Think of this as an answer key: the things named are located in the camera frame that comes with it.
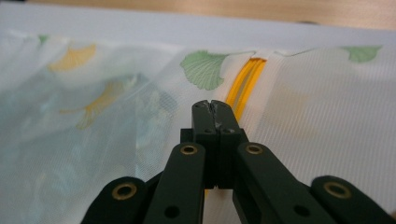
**yellow leaf print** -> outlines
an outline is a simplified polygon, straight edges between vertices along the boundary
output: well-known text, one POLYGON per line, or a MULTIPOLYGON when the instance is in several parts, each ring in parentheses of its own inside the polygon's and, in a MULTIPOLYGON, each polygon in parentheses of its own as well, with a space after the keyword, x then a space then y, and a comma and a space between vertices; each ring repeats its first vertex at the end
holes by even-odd
POLYGON ((117 98, 122 95, 124 92, 132 88, 134 84, 137 82, 137 76, 128 77, 125 80, 115 80, 109 81, 106 84, 106 87, 102 94, 96 98, 89 105, 84 106, 79 109, 72 110, 60 110, 61 114, 75 113, 81 110, 85 111, 84 117, 78 122, 76 127, 78 129, 86 129, 88 128, 95 119, 104 111, 107 107, 109 107, 113 102, 117 100, 117 98))
POLYGON ((61 60, 51 63, 48 69, 52 72, 62 72, 77 68, 86 63, 96 52, 96 45, 92 44, 83 49, 67 49, 61 60))

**yellow zipper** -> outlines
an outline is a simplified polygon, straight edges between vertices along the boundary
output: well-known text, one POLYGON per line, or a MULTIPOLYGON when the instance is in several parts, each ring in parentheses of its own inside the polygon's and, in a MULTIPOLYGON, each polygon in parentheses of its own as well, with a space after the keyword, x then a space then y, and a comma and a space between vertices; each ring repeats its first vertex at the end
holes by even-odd
POLYGON ((265 63, 266 60, 264 59, 250 59, 242 67, 228 92, 225 102, 231 106, 238 121, 242 118, 248 98, 262 73, 265 63))

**table surface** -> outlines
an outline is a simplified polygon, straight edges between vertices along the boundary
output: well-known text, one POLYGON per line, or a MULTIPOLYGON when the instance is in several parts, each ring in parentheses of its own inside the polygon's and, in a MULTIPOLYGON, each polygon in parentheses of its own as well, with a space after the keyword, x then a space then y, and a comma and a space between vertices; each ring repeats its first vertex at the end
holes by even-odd
POLYGON ((396 30, 394 0, 29 0, 29 2, 396 30))

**fabric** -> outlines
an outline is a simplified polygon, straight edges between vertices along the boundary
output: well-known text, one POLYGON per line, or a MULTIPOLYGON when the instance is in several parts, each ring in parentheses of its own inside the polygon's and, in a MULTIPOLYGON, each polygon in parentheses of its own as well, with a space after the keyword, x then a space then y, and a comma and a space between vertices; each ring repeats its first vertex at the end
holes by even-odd
MULTIPOLYGON (((212 99, 233 104, 250 141, 299 180, 343 177, 390 212, 395 58, 385 46, 190 49, 1 32, 0 220, 79 223, 111 180, 158 174, 192 104, 212 99)), ((239 223, 229 191, 205 203, 205 221, 239 223)))

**ginkgo leaf print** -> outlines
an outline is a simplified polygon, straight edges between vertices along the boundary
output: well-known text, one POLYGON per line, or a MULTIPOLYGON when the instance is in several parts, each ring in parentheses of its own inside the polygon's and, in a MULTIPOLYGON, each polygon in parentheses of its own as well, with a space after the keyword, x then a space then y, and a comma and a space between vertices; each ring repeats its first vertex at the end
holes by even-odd
POLYGON ((132 88, 137 82, 137 76, 128 77, 127 80, 110 81, 106 84, 106 87, 102 94, 96 98, 89 105, 79 109, 72 110, 61 110, 61 114, 75 113, 81 110, 85 111, 84 117, 78 122, 76 127, 78 129, 88 128, 95 119, 111 104, 113 104, 117 98, 124 92, 132 88))
POLYGON ((214 90, 221 83, 221 64, 229 54, 212 54, 206 50, 195 51, 186 56, 180 63, 184 69, 187 80, 196 85, 200 90, 214 90))
POLYGON ((367 63, 376 57, 381 46, 344 47, 349 52, 349 60, 353 63, 367 63))
POLYGON ((96 52, 96 45, 92 44, 82 49, 67 49, 61 60, 51 63, 48 69, 53 72, 62 72, 77 68, 86 63, 96 52))
POLYGON ((39 35, 38 39, 40 40, 40 45, 43 45, 49 38, 49 35, 39 35))

